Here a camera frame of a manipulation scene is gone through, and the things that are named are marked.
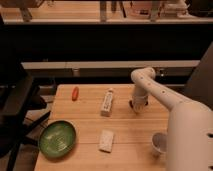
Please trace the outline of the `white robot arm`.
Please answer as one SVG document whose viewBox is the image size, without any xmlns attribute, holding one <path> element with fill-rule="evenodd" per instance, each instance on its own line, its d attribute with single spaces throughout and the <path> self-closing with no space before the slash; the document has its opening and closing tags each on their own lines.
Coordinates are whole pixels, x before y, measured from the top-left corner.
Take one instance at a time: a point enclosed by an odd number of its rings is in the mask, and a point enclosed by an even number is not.
<svg viewBox="0 0 213 171">
<path fill-rule="evenodd" d="M 155 97 L 169 111 L 166 171 L 213 171 L 213 111 L 155 81 L 152 67 L 131 72 L 133 110 Z"/>
</svg>

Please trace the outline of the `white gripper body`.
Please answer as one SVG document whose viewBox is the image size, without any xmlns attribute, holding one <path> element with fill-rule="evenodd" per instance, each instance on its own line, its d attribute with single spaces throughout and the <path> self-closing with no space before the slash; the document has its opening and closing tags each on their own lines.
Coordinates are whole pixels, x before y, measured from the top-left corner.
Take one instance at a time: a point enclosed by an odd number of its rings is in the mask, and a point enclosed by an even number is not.
<svg viewBox="0 0 213 171">
<path fill-rule="evenodd" d="M 148 96 L 133 96 L 129 101 L 130 107 L 136 114 L 139 114 L 141 110 L 148 104 Z"/>
</svg>

